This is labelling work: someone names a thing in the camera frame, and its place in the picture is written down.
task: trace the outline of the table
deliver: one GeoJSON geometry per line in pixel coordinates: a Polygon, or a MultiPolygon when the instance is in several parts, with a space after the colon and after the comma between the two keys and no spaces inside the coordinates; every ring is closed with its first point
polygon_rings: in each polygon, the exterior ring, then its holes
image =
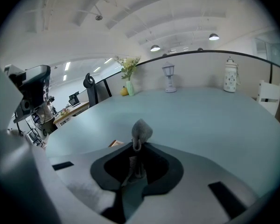
{"type": "Polygon", "coordinates": [[[67,114],[62,116],[60,113],[58,113],[55,116],[55,120],[54,120],[53,124],[56,125],[58,128],[61,127],[62,125],[64,125],[68,121],[70,121],[71,117],[73,115],[87,110],[88,106],[89,106],[89,102],[81,102],[81,103],[78,103],[74,106],[69,107],[68,108],[69,112],[67,114]]]}
{"type": "Polygon", "coordinates": [[[252,98],[215,88],[112,96],[53,132],[47,157],[128,143],[140,118],[154,131],[150,142],[207,157],[259,196],[280,181],[280,123],[252,98]]]}

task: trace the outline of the white chair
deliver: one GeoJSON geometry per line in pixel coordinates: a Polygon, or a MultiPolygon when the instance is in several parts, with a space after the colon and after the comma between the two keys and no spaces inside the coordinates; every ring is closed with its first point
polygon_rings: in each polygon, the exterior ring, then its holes
{"type": "Polygon", "coordinates": [[[270,84],[261,80],[256,101],[275,116],[280,102],[280,84],[270,84]]]}

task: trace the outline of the yellow object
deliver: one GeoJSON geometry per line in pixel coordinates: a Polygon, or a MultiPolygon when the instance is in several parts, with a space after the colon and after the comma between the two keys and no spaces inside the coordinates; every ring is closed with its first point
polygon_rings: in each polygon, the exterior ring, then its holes
{"type": "Polygon", "coordinates": [[[128,95],[129,92],[127,92],[127,88],[126,88],[126,87],[123,87],[123,88],[121,89],[121,91],[120,91],[120,94],[121,94],[122,96],[125,96],[125,95],[128,95]]]}

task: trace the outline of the ceiling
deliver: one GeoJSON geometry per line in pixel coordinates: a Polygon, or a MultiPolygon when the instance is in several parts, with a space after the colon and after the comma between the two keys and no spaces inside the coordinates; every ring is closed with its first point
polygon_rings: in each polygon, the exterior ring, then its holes
{"type": "Polygon", "coordinates": [[[94,77],[95,81],[100,81],[104,72],[117,64],[114,60],[107,63],[106,59],[88,59],[70,62],[68,70],[65,70],[66,63],[62,63],[51,67],[50,88],[66,84],[68,82],[85,78],[87,73],[94,77]]]}
{"type": "Polygon", "coordinates": [[[172,49],[210,49],[217,43],[209,40],[211,33],[224,44],[267,26],[251,1],[23,0],[0,31],[0,65],[50,65],[55,82],[67,61],[70,80],[115,55],[144,61],[172,49]],[[153,44],[161,50],[151,53],[153,44]]]}

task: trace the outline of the cable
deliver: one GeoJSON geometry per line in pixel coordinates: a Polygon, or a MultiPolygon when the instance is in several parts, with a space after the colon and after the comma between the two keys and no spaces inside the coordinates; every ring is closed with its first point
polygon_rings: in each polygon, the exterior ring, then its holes
{"type": "MultiPolygon", "coordinates": [[[[30,128],[31,132],[35,135],[35,133],[33,132],[33,130],[31,129],[30,125],[28,124],[27,120],[25,119],[28,127],[30,128]]],[[[41,145],[43,145],[42,140],[39,140],[38,137],[35,135],[36,139],[41,143],[41,145]]]]}
{"type": "Polygon", "coordinates": [[[21,137],[23,137],[24,136],[24,133],[22,132],[22,130],[20,129],[20,127],[19,127],[19,123],[17,122],[17,127],[18,127],[18,131],[19,131],[19,135],[21,136],[21,137]]]}
{"type": "Polygon", "coordinates": [[[44,123],[46,123],[46,111],[45,111],[45,109],[43,108],[43,112],[45,113],[45,117],[44,117],[44,119],[43,119],[43,123],[42,124],[40,124],[40,125],[43,125],[44,123]]]}
{"type": "Polygon", "coordinates": [[[42,131],[39,127],[37,127],[37,125],[36,125],[36,123],[33,121],[33,118],[31,117],[31,120],[32,120],[32,123],[34,124],[34,126],[36,127],[36,128],[38,128],[40,131],[42,131]]]}

